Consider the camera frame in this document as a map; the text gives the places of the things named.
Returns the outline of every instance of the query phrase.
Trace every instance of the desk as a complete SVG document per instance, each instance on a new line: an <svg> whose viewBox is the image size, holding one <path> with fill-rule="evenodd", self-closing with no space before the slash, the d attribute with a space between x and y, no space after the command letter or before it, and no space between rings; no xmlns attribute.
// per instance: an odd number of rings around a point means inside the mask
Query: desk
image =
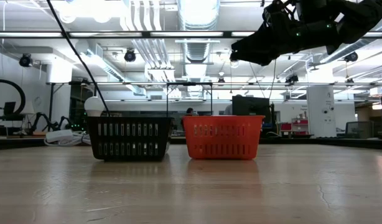
<svg viewBox="0 0 382 224"><path fill-rule="evenodd" d="M89 147L0 151L0 223L382 223L382 151L262 145L254 161L105 163Z"/></svg>

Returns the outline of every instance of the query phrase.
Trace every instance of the black basket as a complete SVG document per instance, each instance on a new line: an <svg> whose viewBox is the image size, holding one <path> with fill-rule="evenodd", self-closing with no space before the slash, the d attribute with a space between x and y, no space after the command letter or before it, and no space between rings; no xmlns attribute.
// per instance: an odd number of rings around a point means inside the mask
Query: black basket
<svg viewBox="0 0 382 224"><path fill-rule="evenodd" d="M169 148L173 118L87 117L96 159L162 160Z"/></svg>

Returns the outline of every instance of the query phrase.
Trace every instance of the red basket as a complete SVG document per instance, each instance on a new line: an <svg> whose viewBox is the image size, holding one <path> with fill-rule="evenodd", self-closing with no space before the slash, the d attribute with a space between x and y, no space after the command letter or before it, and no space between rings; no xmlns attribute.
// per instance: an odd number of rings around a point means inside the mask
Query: red basket
<svg viewBox="0 0 382 224"><path fill-rule="evenodd" d="M264 116L186 116L185 138L194 159L254 159Z"/></svg>

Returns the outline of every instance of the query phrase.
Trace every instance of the wooden table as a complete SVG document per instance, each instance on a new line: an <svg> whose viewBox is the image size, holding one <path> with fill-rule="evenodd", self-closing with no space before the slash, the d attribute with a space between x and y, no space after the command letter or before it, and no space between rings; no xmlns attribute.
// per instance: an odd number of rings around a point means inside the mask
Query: wooden table
<svg viewBox="0 0 382 224"><path fill-rule="evenodd" d="M0 151L0 223L382 223L382 151L262 145L254 161L109 163L89 147Z"/></svg>

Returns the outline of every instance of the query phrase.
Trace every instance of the person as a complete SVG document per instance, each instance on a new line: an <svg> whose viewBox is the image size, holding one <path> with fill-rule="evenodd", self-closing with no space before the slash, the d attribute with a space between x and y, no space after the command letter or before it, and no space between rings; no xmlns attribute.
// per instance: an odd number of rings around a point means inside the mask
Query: person
<svg viewBox="0 0 382 224"><path fill-rule="evenodd" d="M188 108L184 116L192 116L193 115L192 113L193 113L193 109ZM183 127L183 130L185 131L183 119L184 117L181 119L181 126Z"/></svg>
<svg viewBox="0 0 382 224"><path fill-rule="evenodd" d="M224 115L233 115L233 104L230 104L226 107L224 110Z"/></svg>

